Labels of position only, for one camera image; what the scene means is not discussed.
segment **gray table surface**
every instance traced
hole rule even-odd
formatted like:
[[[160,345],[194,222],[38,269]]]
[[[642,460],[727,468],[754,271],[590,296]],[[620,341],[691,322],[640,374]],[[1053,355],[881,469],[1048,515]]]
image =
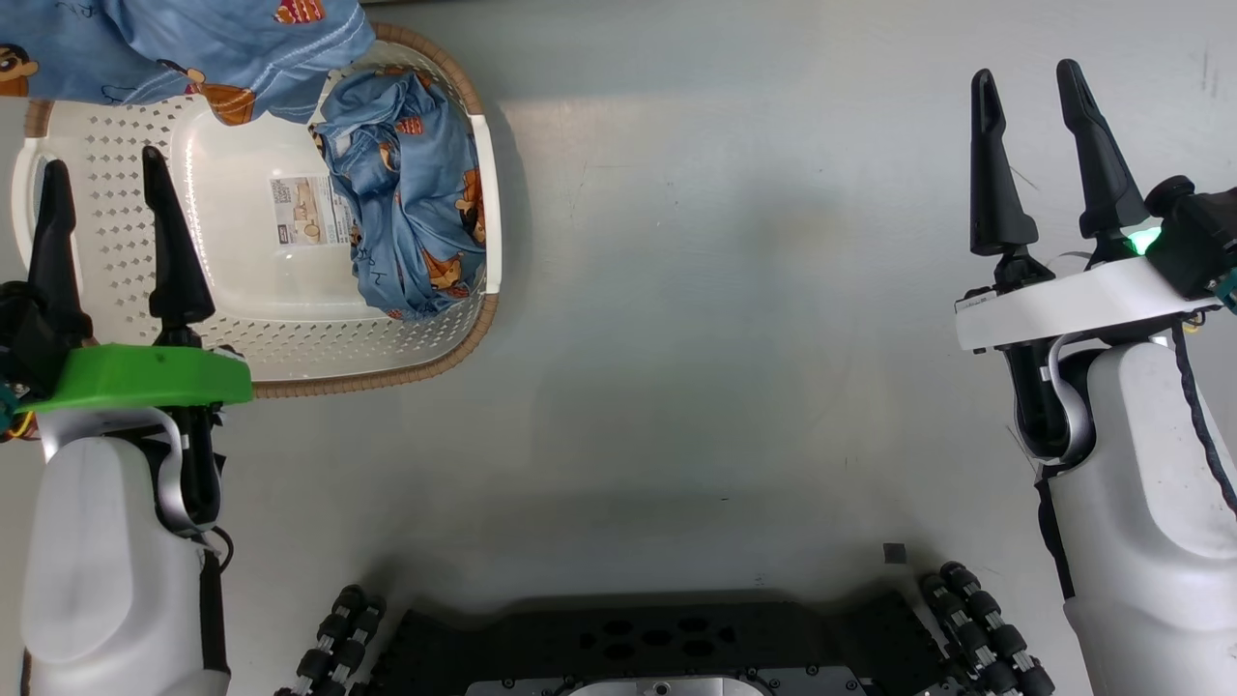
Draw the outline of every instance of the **gray table surface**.
[[[395,611],[465,619],[564,596],[830,601],[944,559],[980,574],[1060,694],[1087,694],[1003,363],[952,330],[952,300],[991,271],[966,252],[967,88],[997,75],[1037,253],[1086,248],[1059,58],[1082,63],[1144,192],[1237,183],[1237,5],[1188,5],[372,10],[452,52],[486,103],[502,302],[432,382],[234,409],[216,439],[234,694],[291,684],[357,580]],[[0,101],[0,161],[22,111]],[[1230,440],[1235,335],[1215,320],[1191,342]],[[0,682],[40,461],[0,452]],[[891,541],[910,566],[883,564]]]

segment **black roller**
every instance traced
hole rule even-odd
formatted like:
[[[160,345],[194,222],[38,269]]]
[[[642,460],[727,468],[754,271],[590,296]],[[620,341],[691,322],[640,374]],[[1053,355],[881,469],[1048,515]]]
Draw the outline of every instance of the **black roller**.
[[[948,587],[945,587],[945,581],[939,575],[929,575],[919,581],[919,590],[924,593],[924,597],[931,597],[938,590],[948,590]]]
[[[369,597],[366,598],[365,608],[374,609],[374,612],[377,614],[379,621],[382,621],[382,617],[386,616],[386,600],[379,597],[377,595]]]
[[[988,614],[999,614],[1001,605],[991,595],[980,590],[966,598],[966,608],[971,609],[971,617],[982,621]]]
[[[955,595],[966,596],[965,587],[974,585],[976,588],[980,587],[980,579],[975,577],[975,574],[966,569],[957,569],[954,572],[945,576],[945,584],[949,588],[954,591]]]
[[[1007,623],[992,629],[992,649],[1002,658],[1013,658],[1027,649],[1027,640],[1013,624]]]
[[[1022,691],[1022,696],[1051,696],[1056,691],[1056,685],[1048,677],[1044,668],[1035,665],[1018,675],[1018,690]]]
[[[318,639],[330,638],[343,640],[349,634],[348,618],[340,614],[329,614],[318,624]]]
[[[941,577],[949,577],[950,574],[952,574],[956,570],[966,570],[966,566],[964,566],[957,561],[946,561],[943,566],[940,566],[939,575]]]
[[[297,665],[297,676],[303,676],[317,684],[330,674],[330,653],[324,653],[317,648],[306,650],[301,664]]]
[[[379,622],[381,621],[381,617],[374,612],[361,612],[361,616],[356,617],[356,623],[353,624],[353,628],[355,630],[364,630],[365,640],[362,643],[369,644],[374,639],[374,634],[379,632]]]
[[[988,645],[988,634],[983,630],[983,627],[975,622],[964,623],[954,629],[954,634],[957,635],[957,643],[970,655],[977,653],[980,648],[987,648]]]
[[[309,692],[309,696],[344,696],[348,690],[338,681],[324,681]]]
[[[1004,694],[1018,689],[1018,675],[1006,663],[996,661],[980,673],[980,684],[993,694]]]
[[[936,609],[948,618],[957,612],[965,612],[966,605],[957,595],[950,592],[936,598]]]
[[[348,587],[339,591],[339,597],[335,597],[335,603],[330,606],[332,613],[338,612],[340,608],[348,609],[349,618],[355,619],[355,613],[365,605],[365,593],[361,591],[359,585],[349,585]]]
[[[335,664],[344,665],[353,671],[356,671],[356,668],[361,666],[361,661],[365,660],[365,644],[359,640],[348,639],[343,643],[336,643],[333,651],[335,654]]]

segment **cartoon print fabric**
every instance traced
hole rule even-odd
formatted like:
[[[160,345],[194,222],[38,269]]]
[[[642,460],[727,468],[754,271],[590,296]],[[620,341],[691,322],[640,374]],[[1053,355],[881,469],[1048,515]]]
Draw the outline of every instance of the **cartoon print fabric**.
[[[485,215],[468,117],[404,68],[340,80],[310,126],[332,183],[353,206],[353,273],[397,319],[432,316],[476,287]]]
[[[327,74],[369,49],[357,0],[10,0],[0,95],[151,104],[198,94],[228,125],[308,122]]]

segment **laundry basket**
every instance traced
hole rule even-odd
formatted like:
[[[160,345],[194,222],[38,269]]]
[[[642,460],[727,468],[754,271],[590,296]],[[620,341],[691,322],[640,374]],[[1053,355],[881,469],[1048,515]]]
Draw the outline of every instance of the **laundry basket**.
[[[391,319],[366,305],[346,242],[292,245],[280,239],[271,180],[327,174],[306,126],[266,115],[229,127],[215,120],[205,100],[192,96],[146,106],[32,101],[12,188],[22,260],[30,265],[43,164],[64,159],[77,205],[78,287],[95,336],[151,342],[158,334],[148,313],[155,239],[142,195],[141,147],[155,145],[167,156],[218,309],[197,328],[207,346],[228,344],[245,356],[257,397],[375,389],[455,367],[475,350],[499,305],[502,229],[490,131],[481,100],[455,61],[411,31],[383,23],[374,28],[374,48],[333,74],[327,89],[359,69],[413,67],[468,114],[487,248],[484,281],[466,299],[422,321]]]

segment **green led light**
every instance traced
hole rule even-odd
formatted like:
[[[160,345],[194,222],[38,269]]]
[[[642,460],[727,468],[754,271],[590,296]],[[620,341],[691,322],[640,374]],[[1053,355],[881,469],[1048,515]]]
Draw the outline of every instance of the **green led light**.
[[[1129,236],[1126,236],[1126,239],[1128,239],[1129,242],[1134,245],[1134,252],[1142,256],[1147,253],[1147,247],[1152,245],[1152,241],[1155,241],[1155,237],[1159,236],[1159,232],[1160,227],[1153,226],[1150,229],[1132,231],[1129,232]]]

